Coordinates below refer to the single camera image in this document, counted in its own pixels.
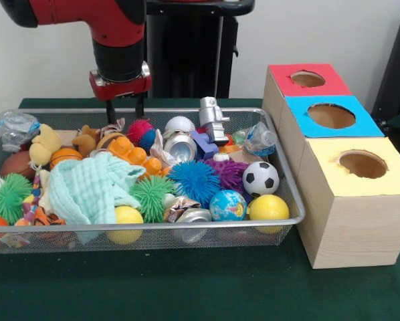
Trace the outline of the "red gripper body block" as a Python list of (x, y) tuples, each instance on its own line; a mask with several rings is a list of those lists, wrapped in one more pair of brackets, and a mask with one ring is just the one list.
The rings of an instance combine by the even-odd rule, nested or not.
[(152, 84), (149, 70), (142, 71), (140, 76), (128, 82), (110, 82), (100, 76), (96, 70), (89, 73), (89, 81), (95, 97), (103, 102), (116, 97), (142, 94), (149, 90)]

